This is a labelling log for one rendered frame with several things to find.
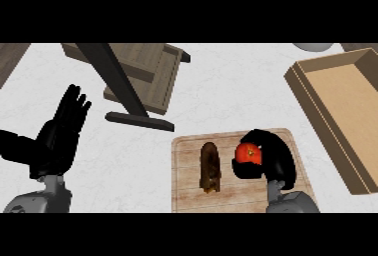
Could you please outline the open cardboard box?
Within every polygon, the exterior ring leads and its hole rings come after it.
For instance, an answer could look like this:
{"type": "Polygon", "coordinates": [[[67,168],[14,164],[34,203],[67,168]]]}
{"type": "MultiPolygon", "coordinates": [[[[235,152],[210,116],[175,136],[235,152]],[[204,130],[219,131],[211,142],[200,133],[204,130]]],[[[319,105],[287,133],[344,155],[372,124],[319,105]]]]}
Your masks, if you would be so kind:
{"type": "Polygon", "coordinates": [[[378,52],[299,61],[285,80],[350,193],[378,193],[378,52]]]}

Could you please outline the grey round object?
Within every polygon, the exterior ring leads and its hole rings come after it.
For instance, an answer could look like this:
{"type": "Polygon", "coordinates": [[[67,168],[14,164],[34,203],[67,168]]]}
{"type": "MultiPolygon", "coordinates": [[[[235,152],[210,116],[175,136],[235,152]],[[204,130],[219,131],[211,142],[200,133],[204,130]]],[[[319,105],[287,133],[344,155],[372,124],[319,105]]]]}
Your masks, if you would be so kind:
{"type": "Polygon", "coordinates": [[[296,43],[296,46],[309,52],[324,52],[331,48],[333,43],[296,43]]]}

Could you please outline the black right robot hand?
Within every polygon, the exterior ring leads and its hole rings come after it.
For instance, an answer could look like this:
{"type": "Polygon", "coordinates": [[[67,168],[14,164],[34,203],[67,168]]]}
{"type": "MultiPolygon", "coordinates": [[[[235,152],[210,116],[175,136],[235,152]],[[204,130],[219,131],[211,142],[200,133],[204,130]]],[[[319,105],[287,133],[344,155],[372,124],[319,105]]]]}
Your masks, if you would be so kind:
{"type": "Polygon", "coordinates": [[[240,163],[232,159],[232,169],[240,179],[260,179],[284,181],[284,190],[296,185],[297,171],[291,150],[279,136],[260,129],[251,130],[241,139],[241,143],[253,143],[262,149],[262,164],[240,163]]]}

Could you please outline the red tomato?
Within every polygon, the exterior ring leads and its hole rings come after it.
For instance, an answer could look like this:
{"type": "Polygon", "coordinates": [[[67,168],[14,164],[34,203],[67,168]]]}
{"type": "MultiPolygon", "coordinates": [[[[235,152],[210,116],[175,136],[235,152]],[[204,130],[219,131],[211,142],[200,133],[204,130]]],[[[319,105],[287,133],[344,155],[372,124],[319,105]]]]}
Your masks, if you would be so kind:
{"type": "Polygon", "coordinates": [[[235,160],[240,163],[262,164],[262,149],[253,143],[241,143],[235,150],[235,160]]]}

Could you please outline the brown bread loaf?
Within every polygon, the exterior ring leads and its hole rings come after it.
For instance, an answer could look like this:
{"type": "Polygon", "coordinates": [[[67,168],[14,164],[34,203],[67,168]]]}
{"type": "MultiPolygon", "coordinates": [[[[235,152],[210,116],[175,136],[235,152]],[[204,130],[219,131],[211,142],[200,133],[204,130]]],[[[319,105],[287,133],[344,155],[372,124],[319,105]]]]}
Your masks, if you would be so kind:
{"type": "Polygon", "coordinates": [[[201,178],[200,187],[206,193],[220,191],[220,157],[216,144],[207,142],[201,148],[201,178]]]}

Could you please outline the pale wooden cutting board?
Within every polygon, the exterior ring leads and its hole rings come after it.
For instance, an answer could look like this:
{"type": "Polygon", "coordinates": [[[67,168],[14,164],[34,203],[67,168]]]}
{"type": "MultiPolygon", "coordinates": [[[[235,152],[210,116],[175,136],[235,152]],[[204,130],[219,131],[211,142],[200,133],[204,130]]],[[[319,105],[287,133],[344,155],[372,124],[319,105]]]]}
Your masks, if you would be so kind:
{"type": "MultiPolygon", "coordinates": [[[[307,179],[293,134],[285,128],[266,129],[284,140],[293,154],[297,180],[291,190],[316,198],[307,179]]],[[[266,177],[240,179],[232,169],[235,149],[250,131],[179,137],[173,141],[173,210],[176,212],[263,212],[269,206],[266,177]],[[204,192],[200,187],[201,148],[207,142],[217,147],[220,157],[220,191],[204,192]]]]}

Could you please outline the brown wooden slab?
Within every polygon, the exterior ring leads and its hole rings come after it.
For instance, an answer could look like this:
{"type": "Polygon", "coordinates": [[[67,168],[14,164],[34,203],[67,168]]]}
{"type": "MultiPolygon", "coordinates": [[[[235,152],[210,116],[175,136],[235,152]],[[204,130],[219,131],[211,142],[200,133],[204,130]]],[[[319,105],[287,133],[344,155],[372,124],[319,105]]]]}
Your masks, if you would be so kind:
{"type": "Polygon", "coordinates": [[[30,43],[0,43],[0,88],[30,48],[30,43]]]}

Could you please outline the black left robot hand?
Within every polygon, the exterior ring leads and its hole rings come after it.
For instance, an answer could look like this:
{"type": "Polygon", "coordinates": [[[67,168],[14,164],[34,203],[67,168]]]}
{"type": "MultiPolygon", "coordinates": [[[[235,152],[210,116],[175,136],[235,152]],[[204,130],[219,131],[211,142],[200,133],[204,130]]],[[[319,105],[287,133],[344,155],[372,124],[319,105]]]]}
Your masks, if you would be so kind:
{"type": "Polygon", "coordinates": [[[31,179],[62,176],[70,170],[90,106],[82,88],[71,84],[36,139],[0,130],[0,157],[30,166],[31,179]]]}

